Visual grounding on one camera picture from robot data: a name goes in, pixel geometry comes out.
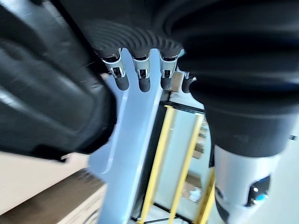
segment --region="light blue metal plate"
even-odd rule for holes
[[[107,83],[117,98],[118,120],[110,141],[91,155],[89,169],[108,183],[100,224],[126,224],[130,219],[141,170],[154,125],[162,88],[157,50],[150,54],[151,89],[139,90],[129,52],[122,52],[130,87],[120,91],[113,77]]]

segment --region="blue light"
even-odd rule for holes
[[[256,200],[257,200],[257,201],[262,201],[262,200],[264,200],[265,198],[266,198],[266,195],[265,195],[265,194],[262,194],[262,195],[257,196],[257,197],[256,197]]]
[[[264,182],[265,180],[267,180],[267,178],[268,178],[268,177],[265,177],[265,178],[259,180],[258,182],[262,183],[262,182]]]

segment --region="silver metal joint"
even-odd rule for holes
[[[178,56],[164,57],[160,53],[160,71],[162,78],[172,78],[177,66]]]
[[[139,79],[149,78],[150,77],[150,57],[147,56],[145,59],[133,57],[133,63],[135,71]]]
[[[119,49],[118,53],[115,55],[102,57],[102,61],[114,78],[124,78],[126,76],[125,65],[121,58],[121,49]]]

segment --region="robotic finger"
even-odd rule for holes
[[[142,92],[150,90],[150,52],[144,57],[132,55],[135,70],[138,76],[139,89]]]
[[[165,57],[160,52],[161,87],[168,90],[171,87],[173,73],[177,66],[178,56]]]
[[[185,72],[184,73],[184,78],[183,78],[183,82],[182,82],[182,91],[184,93],[189,93],[189,87],[191,85],[191,83],[195,82],[197,79],[195,76],[190,75],[189,72]]]
[[[127,90],[129,88],[128,76],[126,74],[125,65],[121,58],[121,49],[115,54],[101,57],[109,72],[113,75],[116,85],[120,90]]]

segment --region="yellow rail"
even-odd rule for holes
[[[168,105],[166,105],[165,107],[167,107],[167,111],[163,122],[161,134],[160,134],[153,167],[150,173],[149,184],[146,191],[146,195],[145,195],[145,199],[141,211],[141,216],[140,219],[137,221],[138,224],[143,224],[145,222],[146,216],[150,210],[150,207],[153,204],[155,188],[157,186],[157,181],[159,179],[158,175],[160,173],[162,160],[164,158],[164,154],[167,148],[169,134],[171,133],[169,130],[172,125],[175,109],[173,109],[171,106]]]
[[[199,213],[195,220],[195,224],[206,224],[210,216],[210,212],[214,203],[215,197],[215,171],[211,168],[210,179],[205,190],[205,193],[200,201]]]
[[[201,128],[201,124],[202,121],[204,120],[204,115],[203,114],[196,114],[197,115],[197,119],[194,125],[194,129],[193,129],[193,134],[191,136],[190,139],[190,144],[189,144],[189,148],[185,157],[185,161],[183,164],[183,168],[181,171],[181,176],[179,178],[178,181],[178,185],[177,185],[177,189],[176,189],[176,193],[172,202],[172,207],[171,207],[171,211],[170,211],[170,217],[168,220],[168,224],[172,224],[174,217],[176,215],[177,212],[177,208],[178,208],[178,203],[179,200],[181,198],[181,193],[183,190],[183,186],[184,186],[184,182],[186,180],[187,174],[188,174],[188,169],[189,169],[189,165],[190,165],[190,161],[197,143],[197,139],[198,139],[198,135],[200,132],[200,128]]]

